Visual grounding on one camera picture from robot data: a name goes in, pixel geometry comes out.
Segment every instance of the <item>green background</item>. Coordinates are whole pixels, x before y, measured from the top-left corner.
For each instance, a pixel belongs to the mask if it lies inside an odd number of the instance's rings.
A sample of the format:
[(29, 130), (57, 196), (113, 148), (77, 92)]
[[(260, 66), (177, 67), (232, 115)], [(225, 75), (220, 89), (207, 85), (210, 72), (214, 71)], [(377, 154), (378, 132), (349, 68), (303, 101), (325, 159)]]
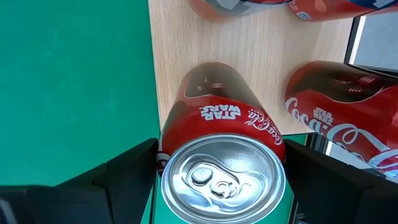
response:
[[(147, 1), (1, 1), (0, 103), (0, 185), (57, 185), (157, 138)], [(287, 223), (292, 197), (262, 223)], [(155, 198), (156, 223), (182, 223)]]

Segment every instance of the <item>wooden surface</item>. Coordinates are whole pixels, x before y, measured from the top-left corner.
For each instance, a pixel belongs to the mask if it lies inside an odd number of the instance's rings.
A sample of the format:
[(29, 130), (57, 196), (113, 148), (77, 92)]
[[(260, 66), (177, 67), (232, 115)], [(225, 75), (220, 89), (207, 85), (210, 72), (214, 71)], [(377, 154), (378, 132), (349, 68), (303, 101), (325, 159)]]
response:
[(161, 127), (183, 76), (217, 61), (241, 73), (282, 134), (310, 132), (287, 113), (285, 86), (291, 72), (307, 62), (342, 62), (352, 23), (305, 22), (285, 7), (212, 23), (187, 0), (150, 0), (149, 10)]

